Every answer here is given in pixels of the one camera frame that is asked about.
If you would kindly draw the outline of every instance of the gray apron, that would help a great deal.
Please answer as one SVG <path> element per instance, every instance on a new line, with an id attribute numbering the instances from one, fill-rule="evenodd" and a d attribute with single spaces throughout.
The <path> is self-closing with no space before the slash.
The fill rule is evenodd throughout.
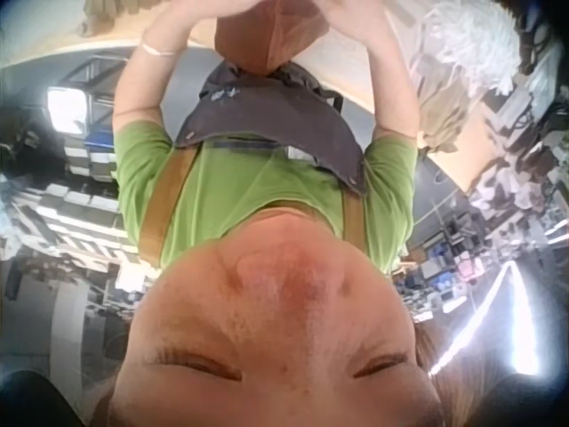
<path id="1" fill-rule="evenodd" d="M 207 78 L 174 145 L 184 149 L 211 141 L 226 149 L 294 147 L 363 196 L 364 153 L 341 117 L 342 103 L 338 93 L 323 89 L 295 64 L 256 77 L 222 62 Z"/>

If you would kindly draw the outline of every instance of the eye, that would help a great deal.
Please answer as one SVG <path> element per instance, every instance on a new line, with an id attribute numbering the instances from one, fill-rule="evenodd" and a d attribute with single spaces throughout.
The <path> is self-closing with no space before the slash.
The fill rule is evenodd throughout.
<path id="1" fill-rule="evenodd" d="M 213 359 L 188 353 L 184 350 L 162 349 L 153 360 L 152 364 L 187 367 L 224 380 L 235 382 L 242 381 L 241 372 L 230 367 L 226 367 Z"/>
<path id="2" fill-rule="evenodd" d="M 385 369 L 389 369 L 390 367 L 407 363 L 408 361 L 409 358 L 404 353 L 379 356 L 378 358 L 372 359 L 364 369 L 358 371 L 357 374 L 354 375 L 354 378 L 365 378 Z"/>

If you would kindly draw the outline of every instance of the apron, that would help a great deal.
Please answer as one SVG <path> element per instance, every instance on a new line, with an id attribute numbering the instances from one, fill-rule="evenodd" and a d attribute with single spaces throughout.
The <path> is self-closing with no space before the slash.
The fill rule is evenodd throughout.
<path id="1" fill-rule="evenodd" d="M 340 181 L 344 239 L 365 252 L 364 153 L 341 117 L 342 103 L 295 64 L 256 77 L 222 62 L 207 78 L 156 182 L 140 229 L 140 258 L 160 265 L 172 214 L 204 141 L 213 149 L 292 147 L 312 157 L 315 167 Z"/>

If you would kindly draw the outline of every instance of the hand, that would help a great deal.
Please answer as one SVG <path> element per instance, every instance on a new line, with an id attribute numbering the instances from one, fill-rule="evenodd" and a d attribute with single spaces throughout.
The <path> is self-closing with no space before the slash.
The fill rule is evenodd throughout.
<path id="1" fill-rule="evenodd" d="M 330 26 L 366 47 L 388 26 L 382 0 L 312 0 Z"/>
<path id="2" fill-rule="evenodd" d="M 197 23 L 208 18 L 237 15 L 265 0 L 172 0 L 172 11 L 179 17 Z"/>

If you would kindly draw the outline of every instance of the bracelet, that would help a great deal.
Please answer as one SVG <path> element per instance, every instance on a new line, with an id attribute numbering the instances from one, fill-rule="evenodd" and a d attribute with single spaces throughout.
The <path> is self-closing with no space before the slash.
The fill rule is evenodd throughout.
<path id="1" fill-rule="evenodd" d="M 171 58 L 172 56 L 177 56 L 178 54 L 186 50 L 185 48 L 181 48 L 178 51 L 158 51 L 154 47 L 146 44 L 146 42 L 144 41 L 144 34 L 140 39 L 140 47 L 144 49 L 147 53 L 151 54 L 152 56 L 160 56 L 165 58 Z"/>

